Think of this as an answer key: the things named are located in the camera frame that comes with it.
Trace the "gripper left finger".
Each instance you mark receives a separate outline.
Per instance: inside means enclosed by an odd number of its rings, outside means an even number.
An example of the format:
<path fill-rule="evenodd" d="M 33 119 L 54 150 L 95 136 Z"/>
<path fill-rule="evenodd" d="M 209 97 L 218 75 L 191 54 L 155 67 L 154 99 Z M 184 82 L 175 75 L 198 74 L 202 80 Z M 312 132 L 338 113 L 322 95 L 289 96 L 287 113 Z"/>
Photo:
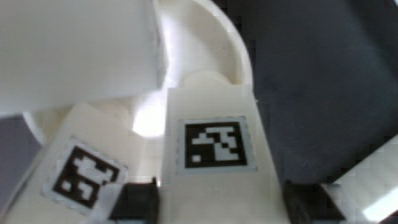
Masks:
<path fill-rule="evenodd" d="M 116 224 L 159 224 L 161 191 L 157 179 L 148 183 L 127 183 L 109 219 Z"/>

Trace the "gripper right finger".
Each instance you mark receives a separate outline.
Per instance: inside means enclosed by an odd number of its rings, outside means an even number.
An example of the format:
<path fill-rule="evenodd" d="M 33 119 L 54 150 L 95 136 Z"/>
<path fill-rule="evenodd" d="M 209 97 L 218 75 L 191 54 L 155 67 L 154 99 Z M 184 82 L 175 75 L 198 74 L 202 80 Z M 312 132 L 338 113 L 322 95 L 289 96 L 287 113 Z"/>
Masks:
<path fill-rule="evenodd" d="M 346 216 L 321 184 L 287 181 L 283 198 L 292 224 L 342 224 Z"/>

